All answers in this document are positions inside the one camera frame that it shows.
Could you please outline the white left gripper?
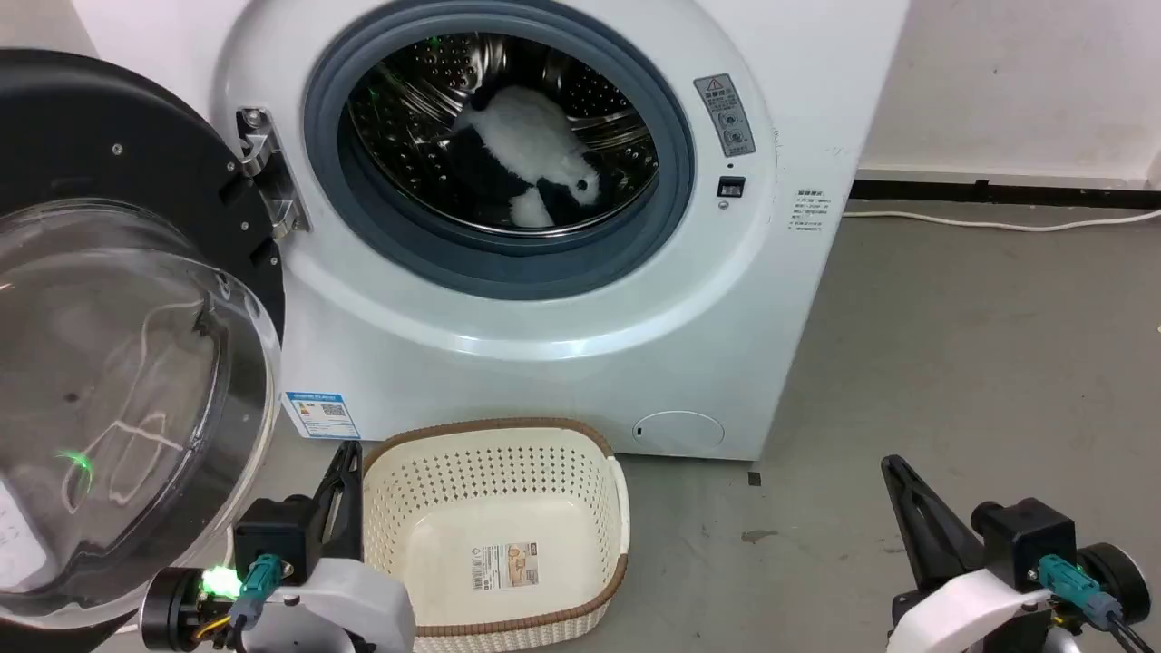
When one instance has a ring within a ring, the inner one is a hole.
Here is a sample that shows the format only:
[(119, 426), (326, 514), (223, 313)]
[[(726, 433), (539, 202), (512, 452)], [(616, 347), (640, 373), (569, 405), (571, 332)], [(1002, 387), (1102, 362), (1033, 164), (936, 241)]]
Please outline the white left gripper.
[(277, 558), (244, 571), (163, 568), (140, 603), (142, 644), (158, 652), (411, 652), (417, 620), (405, 587), (358, 561), (362, 458), (361, 443), (342, 442), (315, 491), (312, 529), (324, 559), (307, 582), (289, 584), (290, 566)]

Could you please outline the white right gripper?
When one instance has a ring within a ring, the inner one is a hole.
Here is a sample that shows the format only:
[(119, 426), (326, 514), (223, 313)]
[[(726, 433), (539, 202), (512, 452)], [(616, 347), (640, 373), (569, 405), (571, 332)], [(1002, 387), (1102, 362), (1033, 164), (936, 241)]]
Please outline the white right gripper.
[(900, 616), (889, 652), (1079, 652), (1086, 629), (1124, 652), (1151, 650), (1135, 630), (1151, 590), (1122, 548), (1093, 544), (1070, 564), (1045, 555), (1027, 573), (1031, 590), (1015, 590), (979, 571), (981, 541), (903, 455), (884, 455), (882, 472), (916, 589), (933, 591)]

